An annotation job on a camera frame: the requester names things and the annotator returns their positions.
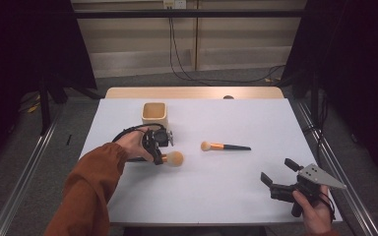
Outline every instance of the power outlet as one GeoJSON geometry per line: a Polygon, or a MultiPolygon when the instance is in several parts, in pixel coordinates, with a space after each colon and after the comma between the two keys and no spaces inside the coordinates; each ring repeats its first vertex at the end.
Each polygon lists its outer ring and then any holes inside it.
{"type": "Polygon", "coordinates": [[[186,0],[175,0],[173,9],[186,9],[186,0]]]}
{"type": "Polygon", "coordinates": [[[164,9],[174,9],[174,0],[163,0],[164,9]]]}

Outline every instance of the human arm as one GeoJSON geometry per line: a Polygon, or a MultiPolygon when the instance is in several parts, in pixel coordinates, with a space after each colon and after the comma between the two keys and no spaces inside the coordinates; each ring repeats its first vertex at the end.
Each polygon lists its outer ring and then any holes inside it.
{"type": "MultiPolygon", "coordinates": [[[[321,186],[321,198],[328,200],[328,187],[321,186]]],[[[303,223],[306,236],[339,236],[340,234],[331,227],[331,213],[328,207],[321,201],[310,204],[299,191],[293,191],[293,197],[303,208],[303,223]]]]}
{"type": "Polygon", "coordinates": [[[67,177],[63,203],[48,224],[45,235],[107,235],[106,205],[116,189],[125,162],[137,156],[153,161],[141,146],[147,129],[140,131],[98,147],[78,161],[67,177]]]}

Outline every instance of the white table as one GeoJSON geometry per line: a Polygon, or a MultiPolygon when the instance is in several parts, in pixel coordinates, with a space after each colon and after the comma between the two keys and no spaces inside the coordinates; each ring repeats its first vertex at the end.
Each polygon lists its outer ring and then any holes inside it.
{"type": "MultiPolygon", "coordinates": [[[[315,162],[287,99],[120,98],[100,102],[82,155],[141,124],[145,102],[167,104],[181,167],[127,163],[109,202],[112,223],[123,225],[245,225],[302,221],[292,204],[270,198],[260,181],[290,185],[296,173],[284,166],[315,162]],[[251,151],[201,151],[202,141],[252,147],[251,151]]],[[[336,213],[337,221],[341,216],[336,213]]]]}

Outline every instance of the human hand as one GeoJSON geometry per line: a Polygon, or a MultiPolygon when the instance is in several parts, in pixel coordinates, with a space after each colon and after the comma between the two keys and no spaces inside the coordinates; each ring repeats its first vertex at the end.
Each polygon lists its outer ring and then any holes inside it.
{"type": "MultiPolygon", "coordinates": [[[[320,197],[329,203],[328,187],[325,185],[321,186],[320,197]]],[[[293,197],[303,208],[303,223],[305,225],[306,232],[310,234],[322,234],[331,231],[331,212],[328,207],[321,201],[316,201],[310,204],[306,197],[299,191],[293,191],[293,197]]]]}
{"type": "Polygon", "coordinates": [[[125,149],[125,152],[127,152],[128,159],[142,157],[146,161],[153,162],[153,156],[149,154],[141,144],[142,137],[148,130],[148,127],[139,128],[131,133],[124,135],[115,143],[122,146],[122,148],[125,149]]]}

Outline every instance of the makeup brush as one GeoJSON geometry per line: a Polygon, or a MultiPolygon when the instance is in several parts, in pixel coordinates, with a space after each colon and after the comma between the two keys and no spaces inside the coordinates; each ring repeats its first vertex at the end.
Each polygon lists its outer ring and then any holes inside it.
{"type": "Polygon", "coordinates": [[[222,150],[222,149],[232,149],[232,150],[251,150],[251,147],[234,146],[234,145],[223,145],[214,144],[203,141],[201,143],[201,150],[222,150]]]}
{"type": "MultiPolygon", "coordinates": [[[[161,160],[164,163],[168,163],[169,165],[172,165],[172,166],[180,166],[183,163],[184,157],[180,151],[172,151],[168,154],[162,154],[161,160]]],[[[127,160],[127,162],[140,162],[140,161],[146,161],[146,160],[142,157],[136,157],[136,158],[131,158],[127,160]]]]}

